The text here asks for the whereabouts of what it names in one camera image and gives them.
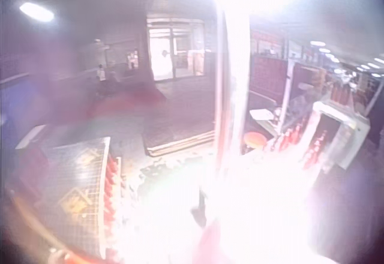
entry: person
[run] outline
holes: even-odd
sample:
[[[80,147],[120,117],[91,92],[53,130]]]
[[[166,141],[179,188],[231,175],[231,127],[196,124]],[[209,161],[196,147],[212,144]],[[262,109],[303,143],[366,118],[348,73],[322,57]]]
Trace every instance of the person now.
[[[99,80],[99,93],[105,95],[107,91],[107,78],[106,72],[101,64],[98,66],[97,77]]]

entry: ceiling light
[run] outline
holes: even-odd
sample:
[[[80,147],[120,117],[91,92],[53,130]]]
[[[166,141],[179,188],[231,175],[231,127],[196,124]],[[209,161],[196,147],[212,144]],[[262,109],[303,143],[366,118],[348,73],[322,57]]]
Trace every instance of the ceiling light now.
[[[323,53],[330,53],[331,51],[327,48],[320,48],[319,49],[320,52],[323,52]]]
[[[42,22],[50,22],[55,17],[51,11],[33,3],[24,3],[20,6],[20,10],[29,17]]]
[[[376,69],[379,69],[380,67],[377,66],[376,64],[372,64],[372,63],[368,63],[369,66],[373,67],[373,68],[376,68]]]
[[[374,60],[377,61],[377,62],[380,62],[380,63],[384,64],[384,60],[382,60],[382,59],[380,59],[380,58],[375,58]]]
[[[311,45],[313,45],[313,46],[325,46],[325,43],[321,42],[321,41],[311,41]]]

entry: sign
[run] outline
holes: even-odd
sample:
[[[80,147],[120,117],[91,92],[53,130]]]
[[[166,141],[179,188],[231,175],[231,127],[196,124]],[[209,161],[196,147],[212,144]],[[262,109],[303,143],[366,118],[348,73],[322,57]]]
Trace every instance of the sign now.
[[[251,53],[282,57],[284,38],[262,31],[251,31]]]

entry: red carpet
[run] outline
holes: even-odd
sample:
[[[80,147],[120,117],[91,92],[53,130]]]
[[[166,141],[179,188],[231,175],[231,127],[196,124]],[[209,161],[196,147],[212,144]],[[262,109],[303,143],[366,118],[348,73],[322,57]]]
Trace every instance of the red carpet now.
[[[165,101],[164,95],[157,89],[143,89],[133,92],[121,92],[96,103],[90,112],[91,118],[107,116],[128,111],[137,107],[152,107]]]
[[[100,99],[92,106],[80,103],[66,103],[55,113],[56,124],[68,124],[86,121],[95,117],[109,116],[129,112],[138,107],[154,107],[166,100],[156,88],[140,88],[134,91],[122,91]]]

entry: floor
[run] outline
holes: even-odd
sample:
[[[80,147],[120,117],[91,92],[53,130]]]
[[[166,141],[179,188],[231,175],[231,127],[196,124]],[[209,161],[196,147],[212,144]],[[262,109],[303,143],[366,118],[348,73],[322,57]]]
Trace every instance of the floor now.
[[[148,126],[156,127],[156,125],[163,124],[172,127],[181,119],[188,118],[210,121],[209,124],[212,124],[214,92],[212,83],[202,79],[204,78],[159,83],[157,88],[167,98],[166,108],[159,106],[145,113],[120,113],[57,126],[45,141],[44,147],[109,136],[112,151],[116,156],[122,157],[123,174],[128,175],[133,187],[143,187],[142,185],[146,181],[149,190],[151,188],[148,187],[162,187],[164,179],[172,173],[160,173],[161,170],[167,170],[170,167],[189,167],[192,164],[185,162],[189,158],[199,158],[202,155],[207,157],[206,159],[212,158],[211,144],[161,158],[147,156],[143,145],[143,134]],[[321,175],[308,201],[315,220],[311,237],[312,246],[320,254],[339,263],[362,263],[361,256],[366,255],[370,245],[377,238],[379,229],[384,224],[380,220],[384,215],[384,198],[382,197],[384,194],[384,153],[373,156],[370,152],[372,150],[370,145],[368,141],[365,143],[347,171],[334,169],[328,175]],[[190,177],[196,179],[202,169],[201,166],[208,165],[207,163],[193,169],[194,176],[190,175]],[[187,176],[183,179],[182,182],[171,185],[172,189],[169,188],[163,192],[162,195],[165,199],[163,203],[157,203],[154,209],[144,213],[148,216],[153,215],[155,211],[163,211],[153,222],[156,223],[154,224],[156,233],[151,241],[150,249],[152,250],[155,249],[156,242],[161,242],[162,235],[166,234],[164,229],[159,228],[163,225],[160,223],[165,223],[164,227],[174,226],[178,229],[182,229],[183,225],[186,225],[180,222],[181,214],[172,208],[175,205],[183,207],[183,217],[189,217],[188,225],[191,226],[192,233],[199,234],[199,230],[190,218],[189,208],[187,208],[187,206],[192,206],[193,202],[197,202],[197,199],[194,198],[194,195],[197,198],[197,182],[188,181]],[[186,187],[192,187],[190,190],[193,190],[194,193],[180,194],[181,191],[188,190]],[[177,195],[172,194],[171,191],[178,191]],[[147,232],[144,233],[146,234],[145,239],[151,232],[153,230],[147,229]],[[168,249],[175,239],[168,238],[167,241],[163,249],[158,249],[156,258],[159,261],[157,263],[168,263],[168,260],[165,259],[166,255],[161,251]],[[189,248],[183,246],[180,249],[187,251]]]

